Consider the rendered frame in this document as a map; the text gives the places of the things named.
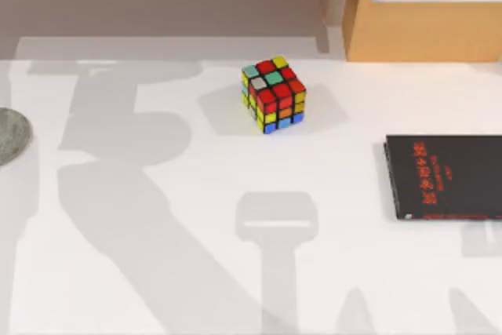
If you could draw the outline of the grey round plate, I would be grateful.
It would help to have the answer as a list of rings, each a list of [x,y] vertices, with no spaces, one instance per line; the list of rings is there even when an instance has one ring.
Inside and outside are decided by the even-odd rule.
[[[0,166],[19,157],[32,139],[31,122],[22,113],[0,107]]]

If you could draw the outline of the black book with red print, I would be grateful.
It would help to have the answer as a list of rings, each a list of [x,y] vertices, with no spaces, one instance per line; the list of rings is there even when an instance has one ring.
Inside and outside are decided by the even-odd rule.
[[[502,135],[387,135],[399,220],[502,220]]]

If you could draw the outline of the open wooden shelf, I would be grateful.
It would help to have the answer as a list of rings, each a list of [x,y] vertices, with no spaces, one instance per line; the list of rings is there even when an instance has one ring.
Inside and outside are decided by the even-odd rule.
[[[344,3],[0,0],[0,60],[343,60]]]

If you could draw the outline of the multicoloured puzzle cube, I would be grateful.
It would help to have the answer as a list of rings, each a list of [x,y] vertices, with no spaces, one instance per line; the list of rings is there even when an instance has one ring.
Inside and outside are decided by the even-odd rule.
[[[263,134],[304,120],[307,89],[284,56],[243,67],[241,80],[242,102]]]

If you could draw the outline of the pale wooden cupboard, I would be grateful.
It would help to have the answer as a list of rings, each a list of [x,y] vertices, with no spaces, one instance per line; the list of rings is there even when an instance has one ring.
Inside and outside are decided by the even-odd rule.
[[[342,32],[352,62],[502,60],[502,4],[347,0]]]

